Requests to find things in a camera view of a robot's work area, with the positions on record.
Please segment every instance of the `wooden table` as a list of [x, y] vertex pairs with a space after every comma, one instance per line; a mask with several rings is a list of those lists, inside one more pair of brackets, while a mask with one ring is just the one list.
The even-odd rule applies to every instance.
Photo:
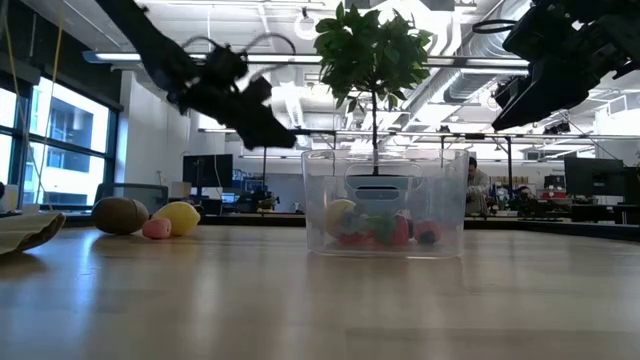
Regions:
[[65, 230], [0, 262], [0, 359], [640, 359], [640, 247], [465, 235], [462, 259], [399, 260], [291, 228]]

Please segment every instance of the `potted plant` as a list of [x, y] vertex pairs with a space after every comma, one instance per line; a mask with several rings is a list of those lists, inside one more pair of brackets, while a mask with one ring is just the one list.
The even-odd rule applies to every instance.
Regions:
[[402, 90], [414, 89], [429, 77], [424, 68], [425, 47], [431, 33], [418, 30], [394, 10], [395, 17], [380, 24], [380, 11], [371, 10], [364, 16], [353, 5], [345, 11], [342, 3], [336, 18], [321, 20], [314, 43], [322, 57], [320, 81], [331, 88], [337, 99], [336, 108], [347, 101], [347, 112], [359, 107], [361, 100], [371, 97], [373, 117], [373, 175], [378, 175], [378, 121], [381, 103], [389, 111], [406, 100]]

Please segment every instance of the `ductwork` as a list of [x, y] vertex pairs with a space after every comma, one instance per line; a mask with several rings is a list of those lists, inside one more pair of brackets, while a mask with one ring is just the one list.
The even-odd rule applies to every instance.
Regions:
[[[505, 0], [488, 19], [519, 19], [530, 7], [529, 0]], [[456, 52], [457, 56], [506, 57], [513, 56], [502, 48], [507, 32], [473, 35]], [[429, 81], [426, 90], [413, 102], [412, 113], [430, 101], [464, 103], [496, 77], [491, 73], [473, 73], [460, 69], [441, 69]]]

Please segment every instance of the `plastic container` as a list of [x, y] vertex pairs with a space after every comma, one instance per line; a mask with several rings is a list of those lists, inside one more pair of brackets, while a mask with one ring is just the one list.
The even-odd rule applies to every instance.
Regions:
[[465, 150], [302, 154], [307, 240], [320, 254], [443, 258], [460, 254]]

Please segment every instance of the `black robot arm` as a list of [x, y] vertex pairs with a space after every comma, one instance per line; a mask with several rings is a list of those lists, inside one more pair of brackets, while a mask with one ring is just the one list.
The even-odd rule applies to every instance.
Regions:
[[[504, 49], [529, 61], [529, 75], [499, 84], [494, 97], [502, 112], [495, 130], [570, 109], [609, 72], [618, 78], [640, 68], [636, 0], [534, 0], [515, 25], [500, 30], [505, 29], [511, 32]], [[478, 26], [474, 31], [491, 32]]]
[[247, 54], [219, 46], [205, 60], [196, 61], [147, 18], [146, 9], [133, 0], [96, 0], [107, 16], [136, 48], [153, 82], [167, 92], [167, 100], [184, 114], [193, 109], [233, 128], [245, 147], [295, 145], [295, 136], [262, 103], [271, 97], [271, 85], [262, 76], [251, 79], [242, 92], [236, 80], [248, 73]]

